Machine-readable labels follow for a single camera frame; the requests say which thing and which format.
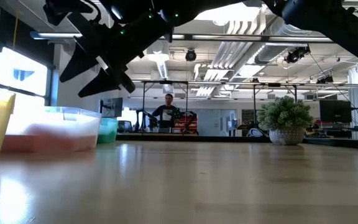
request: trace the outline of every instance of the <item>potted plant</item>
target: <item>potted plant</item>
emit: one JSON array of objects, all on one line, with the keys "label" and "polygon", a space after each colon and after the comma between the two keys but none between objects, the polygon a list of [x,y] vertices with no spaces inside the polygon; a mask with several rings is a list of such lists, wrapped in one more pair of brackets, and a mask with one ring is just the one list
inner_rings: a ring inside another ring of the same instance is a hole
[{"label": "potted plant", "polygon": [[294,102],[289,96],[276,98],[257,112],[259,127],[269,130],[273,143],[297,145],[303,140],[305,128],[313,123],[309,110],[310,106],[302,101]]}]

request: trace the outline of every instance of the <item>white planter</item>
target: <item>white planter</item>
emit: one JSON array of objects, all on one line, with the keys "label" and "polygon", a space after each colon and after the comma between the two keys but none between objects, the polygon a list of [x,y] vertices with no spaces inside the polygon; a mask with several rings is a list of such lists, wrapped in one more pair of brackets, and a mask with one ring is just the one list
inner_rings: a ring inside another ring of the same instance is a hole
[{"label": "white planter", "polygon": [[269,136],[272,143],[296,146],[302,143],[305,135],[303,128],[283,128],[270,130]]}]

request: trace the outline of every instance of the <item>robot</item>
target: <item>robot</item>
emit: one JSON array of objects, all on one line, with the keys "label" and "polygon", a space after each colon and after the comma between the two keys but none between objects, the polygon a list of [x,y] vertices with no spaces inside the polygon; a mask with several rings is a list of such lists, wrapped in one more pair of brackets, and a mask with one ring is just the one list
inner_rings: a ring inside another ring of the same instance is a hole
[{"label": "robot", "polygon": [[[135,90],[125,74],[126,64],[164,36],[172,41],[176,26],[193,20],[199,13],[242,2],[241,0],[99,0],[114,20],[112,28],[99,24],[101,13],[92,0],[45,0],[49,23],[57,26],[64,19],[78,29],[76,49],[60,76],[66,82],[98,63],[98,76],[87,84],[79,96],[90,96],[125,88]],[[358,17],[355,9],[345,9],[343,0],[263,0],[267,7],[287,24],[318,31],[358,57]],[[81,13],[98,15],[88,21]]]}]

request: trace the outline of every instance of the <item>dark shirt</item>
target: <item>dark shirt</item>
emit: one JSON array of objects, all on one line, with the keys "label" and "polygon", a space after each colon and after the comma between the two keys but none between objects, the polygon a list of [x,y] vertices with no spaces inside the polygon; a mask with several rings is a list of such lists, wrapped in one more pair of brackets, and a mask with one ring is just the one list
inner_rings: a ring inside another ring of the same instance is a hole
[{"label": "dark shirt", "polygon": [[173,128],[175,127],[175,117],[173,112],[177,108],[174,106],[162,105],[158,107],[154,112],[153,116],[160,116],[160,128]]}]

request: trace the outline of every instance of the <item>green plant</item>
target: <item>green plant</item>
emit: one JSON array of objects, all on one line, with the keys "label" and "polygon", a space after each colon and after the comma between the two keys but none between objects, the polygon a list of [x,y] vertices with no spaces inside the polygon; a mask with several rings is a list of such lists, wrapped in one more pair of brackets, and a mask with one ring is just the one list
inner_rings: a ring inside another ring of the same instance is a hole
[{"label": "green plant", "polygon": [[294,102],[289,96],[276,98],[274,102],[262,105],[262,110],[257,112],[259,127],[264,130],[307,128],[313,123],[309,110],[310,106],[302,101]]}]

